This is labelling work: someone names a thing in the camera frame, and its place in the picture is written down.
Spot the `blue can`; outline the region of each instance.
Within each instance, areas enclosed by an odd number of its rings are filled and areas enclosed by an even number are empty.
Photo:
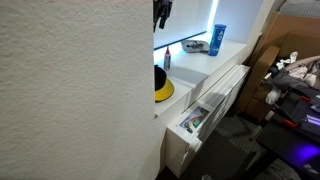
[[[211,43],[210,43],[210,49],[208,52],[209,56],[217,56],[219,49],[220,49],[220,45],[223,39],[223,35],[224,32],[226,30],[226,25],[223,24],[216,24],[214,25],[214,31],[212,34],[212,39],[211,39]]]

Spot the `white shelf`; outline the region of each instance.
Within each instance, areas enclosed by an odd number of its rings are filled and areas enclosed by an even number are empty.
[[[210,43],[211,35],[204,34],[191,39],[205,40]],[[155,104],[155,113],[161,116],[182,98],[187,101],[188,94],[192,93],[200,83],[215,74],[220,68],[224,68],[224,64],[232,60],[245,48],[246,44],[224,39],[218,56],[212,57],[202,53],[185,53],[180,43],[171,45],[171,69],[167,72],[167,75],[173,83],[175,91],[169,99]],[[154,52],[155,64],[160,67],[163,65],[162,59],[165,50],[166,48],[162,48]]]

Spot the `hanging black item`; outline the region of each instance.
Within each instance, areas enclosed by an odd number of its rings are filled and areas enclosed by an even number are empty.
[[[153,32],[156,31],[158,20],[160,20],[159,28],[163,29],[166,20],[170,16],[173,0],[153,0]]]

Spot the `dark floor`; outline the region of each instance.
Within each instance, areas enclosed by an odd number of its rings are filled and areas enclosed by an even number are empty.
[[[260,147],[248,137],[256,125],[237,116],[225,117],[180,178],[165,168],[156,180],[201,180],[205,174],[213,180],[240,179],[253,152]],[[257,180],[289,180],[294,170],[277,160]]]

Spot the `spray bottle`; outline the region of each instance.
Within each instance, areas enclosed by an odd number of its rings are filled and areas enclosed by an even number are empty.
[[[168,71],[170,69],[170,64],[171,64],[171,54],[170,54],[169,46],[167,46],[166,53],[164,54],[163,69],[165,71]]]

